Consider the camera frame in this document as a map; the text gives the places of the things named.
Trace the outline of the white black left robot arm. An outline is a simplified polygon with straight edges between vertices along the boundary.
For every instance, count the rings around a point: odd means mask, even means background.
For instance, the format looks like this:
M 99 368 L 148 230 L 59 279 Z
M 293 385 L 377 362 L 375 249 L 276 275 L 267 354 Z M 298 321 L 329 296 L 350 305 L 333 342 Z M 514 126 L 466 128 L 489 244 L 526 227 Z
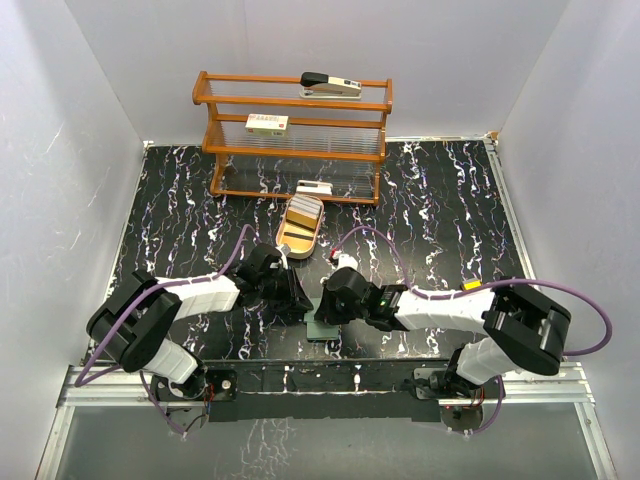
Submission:
M 180 397 L 194 399 L 205 390 L 206 367 L 168 338 L 173 323 L 259 302 L 274 314 L 304 315 L 313 309 L 286 255 L 264 243 L 222 273 L 159 279 L 136 270 L 93 314 L 86 331 L 122 370 L 149 372 Z

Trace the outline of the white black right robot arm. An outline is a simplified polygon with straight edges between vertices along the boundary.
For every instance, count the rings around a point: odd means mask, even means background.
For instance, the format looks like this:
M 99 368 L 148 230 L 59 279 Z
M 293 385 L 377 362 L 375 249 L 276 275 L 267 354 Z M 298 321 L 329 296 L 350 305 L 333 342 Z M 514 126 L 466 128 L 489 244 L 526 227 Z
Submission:
M 460 397 L 517 369 L 556 375 L 571 321 L 564 307 L 520 279 L 437 292 L 377 286 L 351 267 L 324 281 L 314 318 L 328 325 L 359 319 L 384 332 L 440 328 L 481 335 L 480 341 L 456 348 L 447 367 L 423 381 L 432 392 Z

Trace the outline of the mint green card holder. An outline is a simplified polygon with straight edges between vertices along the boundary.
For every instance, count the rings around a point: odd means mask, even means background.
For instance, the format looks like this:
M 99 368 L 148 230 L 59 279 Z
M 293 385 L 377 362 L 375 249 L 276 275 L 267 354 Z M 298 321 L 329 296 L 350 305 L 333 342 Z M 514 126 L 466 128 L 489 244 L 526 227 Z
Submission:
M 336 341 L 340 338 L 340 327 L 316 321 L 313 312 L 304 315 L 308 342 Z

